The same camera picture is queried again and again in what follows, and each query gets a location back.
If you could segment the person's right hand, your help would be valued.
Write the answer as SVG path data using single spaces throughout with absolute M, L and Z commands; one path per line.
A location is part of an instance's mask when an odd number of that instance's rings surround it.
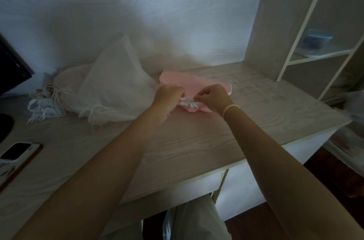
M 212 112 L 222 116 L 224 108 L 230 104 L 234 104 L 228 95 L 226 89 L 219 84 L 210 85 L 212 87 L 211 104 L 207 106 Z

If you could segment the person's left hand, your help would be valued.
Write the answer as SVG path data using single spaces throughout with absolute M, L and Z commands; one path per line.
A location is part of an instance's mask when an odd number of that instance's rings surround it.
M 171 86 L 177 85 L 163 85 L 161 86 L 154 97 L 151 105 L 151 109 L 159 116 L 166 119 L 168 115 L 173 111 L 171 110 Z

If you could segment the pink drawstring cloth bag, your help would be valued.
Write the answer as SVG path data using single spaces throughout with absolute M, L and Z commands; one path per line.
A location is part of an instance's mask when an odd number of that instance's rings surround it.
M 185 89 L 184 96 L 180 99 L 179 106 L 190 113 L 197 111 L 210 113 L 211 110 L 202 103 L 194 101 L 194 97 L 205 87 L 221 85 L 228 93 L 232 93 L 232 85 L 219 82 L 215 79 L 207 79 L 188 73 L 163 71 L 159 77 L 160 85 L 178 85 Z

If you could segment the person's left forearm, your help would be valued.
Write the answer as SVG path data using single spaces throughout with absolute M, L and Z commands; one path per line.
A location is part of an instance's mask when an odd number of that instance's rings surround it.
M 152 104 L 55 191 L 12 240 L 97 239 L 174 108 Z

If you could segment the person's right forearm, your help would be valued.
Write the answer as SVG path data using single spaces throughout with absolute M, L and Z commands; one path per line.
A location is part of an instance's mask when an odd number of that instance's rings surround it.
M 339 200 L 241 109 L 229 109 L 225 122 L 291 240 L 364 240 Z

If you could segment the cream wristband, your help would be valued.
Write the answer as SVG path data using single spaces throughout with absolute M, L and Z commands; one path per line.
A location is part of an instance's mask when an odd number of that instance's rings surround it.
M 227 112 L 229 109 L 231 109 L 231 108 L 238 108 L 238 109 L 240 109 L 240 107 L 239 107 L 238 105 L 236 105 L 236 104 L 230 104 L 230 105 L 226 106 L 226 107 L 224 108 L 223 112 L 222 112 L 222 118 L 223 118 L 224 120 L 225 120 L 225 114 L 226 114 L 226 112 Z

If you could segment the white translucent cloth bag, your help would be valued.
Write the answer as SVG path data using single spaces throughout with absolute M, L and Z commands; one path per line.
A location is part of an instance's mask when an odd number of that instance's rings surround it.
M 124 35 L 99 55 L 80 86 L 79 117 L 92 126 L 134 120 L 151 106 L 158 88 Z

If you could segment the wooden shelf unit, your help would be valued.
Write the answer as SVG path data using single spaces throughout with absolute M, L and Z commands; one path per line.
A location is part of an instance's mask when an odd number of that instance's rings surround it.
M 320 50 L 300 48 L 309 29 L 331 32 Z M 364 73 L 364 0 L 260 0 L 244 62 L 333 105 Z

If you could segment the blue lidded container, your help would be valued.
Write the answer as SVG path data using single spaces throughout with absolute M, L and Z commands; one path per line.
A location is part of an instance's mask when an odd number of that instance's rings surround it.
M 309 29 L 300 41 L 300 48 L 305 50 L 320 50 L 333 39 L 333 34 L 329 31 Z

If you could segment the clear plastic bag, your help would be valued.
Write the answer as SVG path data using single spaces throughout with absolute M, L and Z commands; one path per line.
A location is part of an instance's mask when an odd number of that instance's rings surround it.
M 364 178 L 364 89 L 340 95 L 344 104 L 339 110 L 352 121 L 339 128 L 324 148 Z

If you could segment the black monitor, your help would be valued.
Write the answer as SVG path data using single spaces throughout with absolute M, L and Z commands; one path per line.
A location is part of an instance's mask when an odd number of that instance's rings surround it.
M 32 68 L 0 32 L 0 97 L 27 95 L 25 91 L 16 88 L 31 79 L 33 75 Z

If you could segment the smartphone in brown case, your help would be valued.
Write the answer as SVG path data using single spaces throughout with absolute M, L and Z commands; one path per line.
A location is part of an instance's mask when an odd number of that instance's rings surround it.
M 42 149 L 39 143 L 16 142 L 0 155 L 0 193 Z

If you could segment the black monitor stand base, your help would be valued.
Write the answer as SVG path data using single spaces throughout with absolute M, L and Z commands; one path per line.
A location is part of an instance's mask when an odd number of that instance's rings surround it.
M 0 143 L 10 134 L 14 126 L 14 119 L 7 114 L 0 114 Z

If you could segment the pile of white drawstring bags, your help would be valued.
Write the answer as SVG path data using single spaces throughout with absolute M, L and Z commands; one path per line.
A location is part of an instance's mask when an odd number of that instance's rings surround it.
M 43 83 L 41 89 L 30 95 L 27 110 L 31 116 L 27 124 L 35 124 L 48 118 L 65 116 L 71 112 L 66 100 L 73 99 L 92 68 L 92 63 L 73 66 L 60 71 L 53 80 Z

